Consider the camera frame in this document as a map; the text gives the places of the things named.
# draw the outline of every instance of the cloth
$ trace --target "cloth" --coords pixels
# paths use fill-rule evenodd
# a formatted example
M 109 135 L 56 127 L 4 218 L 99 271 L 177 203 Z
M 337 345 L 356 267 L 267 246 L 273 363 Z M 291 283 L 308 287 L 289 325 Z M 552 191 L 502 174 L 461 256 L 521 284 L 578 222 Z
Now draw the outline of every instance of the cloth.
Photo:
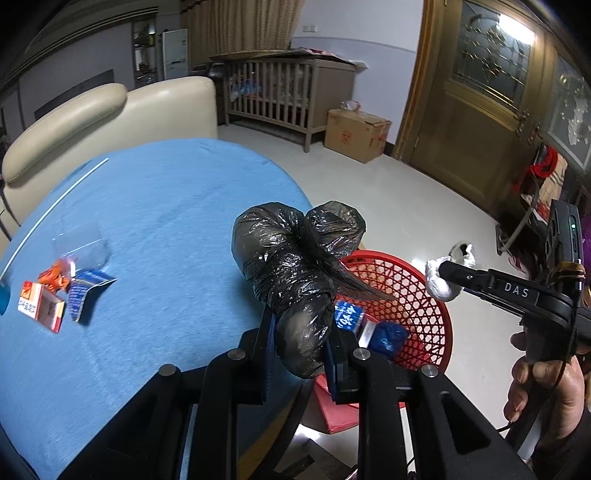
M 531 457 L 538 480 L 587 480 L 591 472 L 591 413 L 585 408 L 577 428 L 558 448 Z
M 465 253 L 459 256 L 458 251 Z M 436 258 L 435 260 L 429 260 L 425 267 L 425 285 L 427 293 L 431 295 L 435 300 L 439 301 L 452 301 L 461 292 L 462 287 L 446 282 L 439 276 L 439 266 L 446 261 L 451 261 L 463 265 L 464 267 L 474 268 L 476 265 L 476 259 L 473 254 L 473 246 L 470 243 L 465 243 L 464 249 L 460 248 L 460 244 L 456 244 L 450 255 L 445 257 Z
M 230 250 L 234 219 L 265 202 L 310 208 L 283 170 L 238 145 L 171 140 L 106 156 L 41 222 L 4 279 L 11 299 L 0 317 L 0 424 L 41 480 L 57 478 L 160 365 L 202 367 L 258 326 L 263 305 Z M 47 196 L 0 268 L 47 208 L 103 158 Z M 117 281 L 98 297 L 88 325 L 73 323 L 66 309 L 55 335 L 17 312 L 20 289 L 54 262 L 52 238 L 89 221 L 109 245 L 104 271 Z M 239 409 L 239 454 L 300 385 L 275 357 L 267 403 Z

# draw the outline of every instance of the small box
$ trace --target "small box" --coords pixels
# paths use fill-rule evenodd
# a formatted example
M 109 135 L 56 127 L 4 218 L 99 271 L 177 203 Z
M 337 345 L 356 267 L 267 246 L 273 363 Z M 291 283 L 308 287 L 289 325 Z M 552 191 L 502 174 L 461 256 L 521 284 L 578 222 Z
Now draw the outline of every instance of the small box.
M 363 313 L 363 308 L 344 300 L 339 300 L 335 303 L 335 322 L 337 327 L 351 330 L 354 334 L 357 334 L 362 327 Z
M 384 153 L 392 122 L 363 112 L 342 108 L 329 110 L 324 146 L 367 163 Z
M 42 284 L 25 281 L 17 310 L 38 321 L 53 333 L 60 331 L 65 302 Z

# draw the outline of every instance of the blue packet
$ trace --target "blue packet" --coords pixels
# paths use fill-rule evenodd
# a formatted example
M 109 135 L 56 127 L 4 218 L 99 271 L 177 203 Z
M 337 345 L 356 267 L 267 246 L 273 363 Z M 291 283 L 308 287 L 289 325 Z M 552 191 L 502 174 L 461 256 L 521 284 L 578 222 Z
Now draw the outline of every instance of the blue packet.
M 96 287 L 103 287 L 112 283 L 116 278 L 107 275 L 100 270 L 81 270 L 72 279 L 68 292 L 67 305 L 72 315 L 72 320 L 80 321 L 84 303 L 89 291 Z
M 369 341 L 368 348 L 393 359 L 408 338 L 408 331 L 395 322 L 379 322 Z
M 337 327 L 351 330 L 357 334 L 363 321 L 364 310 L 344 300 L 335 303 L 335 322 Z

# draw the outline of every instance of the table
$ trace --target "table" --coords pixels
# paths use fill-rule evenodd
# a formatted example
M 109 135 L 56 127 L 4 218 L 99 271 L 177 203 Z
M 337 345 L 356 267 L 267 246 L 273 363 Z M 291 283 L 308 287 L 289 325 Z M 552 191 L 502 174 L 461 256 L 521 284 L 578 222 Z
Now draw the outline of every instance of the table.
M 258 326 L 262 304 L 230 251 L 233 222 L 264 202 L 310 207 L 277 165 L 227 142 L 171 140 L 107 157 L 39 224 L 4 278 L 11 299 L 0 317 L 0 424 L 41 480 L 57 478 L 160 365 L 206 365 Z M 48 195 L 0 270 L 56 199 L 102 160 L 78 168 Z M 17 312 L 20 288 L 55 260 L 52 238 L 88 222 L 109 244 L 104 270 L 117 281 L 87 325 L 72 322 L 66 309 L 55 335 Z M 239 410 L 243 477 L 256 467 L 245 457 L 261 438 L 276 435 L 301 382 L 276 358 L 267 403 Z

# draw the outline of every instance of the white cable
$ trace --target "white cable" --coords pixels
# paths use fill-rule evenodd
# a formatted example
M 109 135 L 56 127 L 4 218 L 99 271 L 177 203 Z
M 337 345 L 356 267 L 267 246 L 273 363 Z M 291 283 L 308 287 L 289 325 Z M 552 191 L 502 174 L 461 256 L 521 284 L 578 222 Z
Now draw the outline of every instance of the white cable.
M 26 234 L 25 238 L 22 239 L 20 245 L 17 247 L 17 249 L 14 251 L 14 253 L 12 254 L 12 256 L 10 257 L 10 260 L 8 260 L 8 263 L 6 264 L 6 267 L 4 267 L 4 270 L 2 271 L 2 274 L 0 274 L 0 281 L 2 281 L 4 279 L 4 275 L 6 275 L 6 272 L 8 271 L 8 269 L 10 268 L 10 265 L 12 265 L 13 260 L 15 259 L 15 257 L 17 256 L 17 254 L 21 251 L 22 246 L 25 244 L 25 242 L 27 240 L 29 240 L 29 237 L 33 234 L 33 232 L 35 231 L 35 229 L 39 226 L 39 224 L 45 219 L 45 217 L 47 215 L 49 215 L 49 213 L 56 207 L 56 205 L 58 203 L 60 203 L 65 197 L 66 195 L 68 195 L 68 193 L 70 193 L 72 190 L 74 190 L 74 188 L 82 181 L 84 180 L 88 175 L 90 175 L 92 172 L 94 172 L 97 168 L 99 168 L 103 163 L 105 163 L 107 160 L 109 160 L 109 157 L 107 157 L 106 159 L 102 160 L 101 162 L 99 162 L 97 165 L 95 165 L 94 167 L 92 167 L 89 171 L 87 171 L 84 175 L 82 175 L 78 180 L 76 180 L 74 182 L 74 184 L 68 188 L 64 193 L 62 193 L 60 195 L 60 197 L 53 202 L 53 205 L 51 205 L 47 211 L 41 215 L 41 218 L 39 218 L 39 220 L 37 221 L 37 223 L 35 223 L 35 225 L 33 225 L 33 228 L 31 228 L 29 230 L 29 233 Z

